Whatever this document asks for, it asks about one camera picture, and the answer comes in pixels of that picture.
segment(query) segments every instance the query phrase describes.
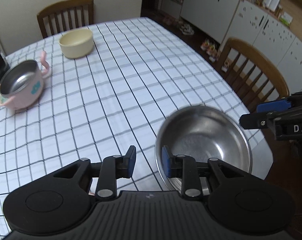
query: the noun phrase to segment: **metal bowl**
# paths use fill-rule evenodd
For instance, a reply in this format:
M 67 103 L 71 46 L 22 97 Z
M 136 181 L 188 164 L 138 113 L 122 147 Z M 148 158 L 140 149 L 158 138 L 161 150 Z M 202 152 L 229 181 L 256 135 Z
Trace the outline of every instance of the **metal bowl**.
M 9 69 L 1 79 L 0 93 L 4 97 L 10 97 L 24 89 L 40 71 L 38 62 L 26 60 Z
M 168 179 L 162 168 L 162 147 L 173 155 L 184 154 L 198 162 L 219 158 L 251 173 L 252 155 L 245 135 L 236 122 L 223 112 L 208 106 L 189 106 L 169 116 L 162 124 L 155 145 L 155 159 L 166 186 L 181 192 L 181 179 Z M 206 179 L 201 178 L 203 194 L 208 195 Z

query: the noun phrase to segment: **black cabinet handle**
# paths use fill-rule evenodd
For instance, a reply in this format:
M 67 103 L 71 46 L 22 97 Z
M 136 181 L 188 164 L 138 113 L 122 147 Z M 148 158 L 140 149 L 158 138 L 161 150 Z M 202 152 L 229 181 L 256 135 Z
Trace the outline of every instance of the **black cabinet handle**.
M 262 17 L 262 20 L 260 21 L 260 24 L 259 24 L 259 27 L 261 26 L 262 22 L 263 22 L 263 19 L 264 19 L 264 15 Z
M 269 20 L 267 20 L 267 22 L 266 22 L 266 24 L 265 24 L 265 26 L 264 26 L 264 30 L 265 30 L 265 28 L 266 28 L 266 26 L 268 25 L 268 23 L 269 23 Z

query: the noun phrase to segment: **metal screw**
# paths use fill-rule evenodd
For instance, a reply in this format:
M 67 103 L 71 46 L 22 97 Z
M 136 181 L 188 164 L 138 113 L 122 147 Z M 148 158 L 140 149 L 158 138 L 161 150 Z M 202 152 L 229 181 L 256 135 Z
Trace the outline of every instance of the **metal screw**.
M 110 189 L 100 189 L 97 194 L 99 197 L 110 197 L 113 195 L 113 191 Z
M 201 194 L 201 191 L 199 191 L 198 189 L 195 189 L 195 188 L 190 188 L 185 191 L 185 194 L 188 197 L 197 197 Z

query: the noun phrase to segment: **pink cup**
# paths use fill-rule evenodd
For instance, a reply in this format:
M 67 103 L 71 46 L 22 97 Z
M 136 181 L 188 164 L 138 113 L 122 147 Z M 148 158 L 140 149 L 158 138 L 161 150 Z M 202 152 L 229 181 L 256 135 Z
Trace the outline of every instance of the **pink cup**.
M 43 79 L 51 75 L 51 68 L 41 54 L 40 62 L 45 67 L 40 71 L 38 62 L 26 60 L 9 69 L 0 82 L 0 106 L 17 110 L 34 103 L 43 91 Z

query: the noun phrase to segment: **blue sticker on cup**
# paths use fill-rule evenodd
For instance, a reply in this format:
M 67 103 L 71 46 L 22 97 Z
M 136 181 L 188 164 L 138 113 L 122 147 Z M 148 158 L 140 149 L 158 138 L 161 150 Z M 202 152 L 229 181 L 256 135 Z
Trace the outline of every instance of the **blue sticker on cup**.
M 36 92 L 38 92 L 39 88 L 41 87 L 40 81 L 38 81 L 33 87 L 31 94 L 34 95 Z

